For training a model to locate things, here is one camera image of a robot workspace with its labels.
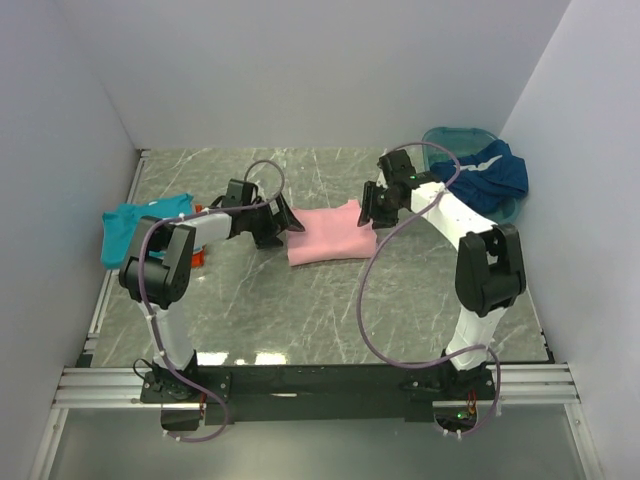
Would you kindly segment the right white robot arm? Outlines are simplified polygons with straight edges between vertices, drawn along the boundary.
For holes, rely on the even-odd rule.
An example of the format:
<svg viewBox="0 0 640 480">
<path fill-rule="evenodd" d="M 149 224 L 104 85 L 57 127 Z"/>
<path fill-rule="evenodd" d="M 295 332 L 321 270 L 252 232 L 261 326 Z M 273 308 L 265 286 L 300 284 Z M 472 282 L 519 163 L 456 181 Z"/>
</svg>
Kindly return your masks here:
<svg viewBox="0 0 640 480">
<path fill-rule="evenodd" d="M 439 374 L 439 387 L 447 397 L 460 399 L 474 386 L 471 370 L 491 356 L 497 325 L 524 293 L 526 275 L 517 228 L 493 222 L 455 196 L 451 188 L 461 176 L 461 164 L 457 157 L 451 160 L 454 172 L 442 181 L 417 171 L 405 147 L 381 156 L 378 180 L 364 185 L 358 224 L 389 231 L 378 251 L 417 220 L 430 223 L 456 249 L 459 318 L 443 356 L 426 365 L 450 363 Z"/>
</svg>

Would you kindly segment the pink t shirt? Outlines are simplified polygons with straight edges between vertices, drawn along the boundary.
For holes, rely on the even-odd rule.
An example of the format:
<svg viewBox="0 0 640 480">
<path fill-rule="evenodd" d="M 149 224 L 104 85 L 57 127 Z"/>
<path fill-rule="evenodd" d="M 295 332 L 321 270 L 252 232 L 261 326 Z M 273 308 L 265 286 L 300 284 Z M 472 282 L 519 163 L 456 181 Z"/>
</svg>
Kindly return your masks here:
<svg viewBox="0 0 640 480">
<path fill-rule="evenodd" d="M 287 232 L 291 267 L 332 260 L 367 259 L 377 247 L 370 224 L 358 226 L 361 205 L 351 199 L 336 208 L 294 209 L 304 232 Z"/>
</svg>

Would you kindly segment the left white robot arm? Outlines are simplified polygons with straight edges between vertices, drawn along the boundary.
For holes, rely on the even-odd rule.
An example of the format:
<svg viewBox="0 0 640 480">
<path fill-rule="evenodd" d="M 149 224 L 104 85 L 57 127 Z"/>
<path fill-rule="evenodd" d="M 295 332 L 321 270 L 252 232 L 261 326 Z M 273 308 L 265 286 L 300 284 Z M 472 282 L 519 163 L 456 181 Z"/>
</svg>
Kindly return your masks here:
<svg viewBox="0 0 640 480">
<path fill-rule="evenodd" d="M 196 351 L 181 305 L 190 283 L 194 251 L 245 232 L 251 234 L 258 250 L 279 247 L 283 244 L 280 234 L 304 230 L 282 194 L 267 201 L 258 194 L 256 184 L 236 179 L 198 212 L 179 212 L 167 219 L 140 218 L 120 267 L 119 283 L 147 319 L 154 364 L 174 368 L 164 380 L 164 389 L 173 399 L 189 401 L 200 388 L 198 374 L 189 370 L 196 362 Z"/>
</svg>

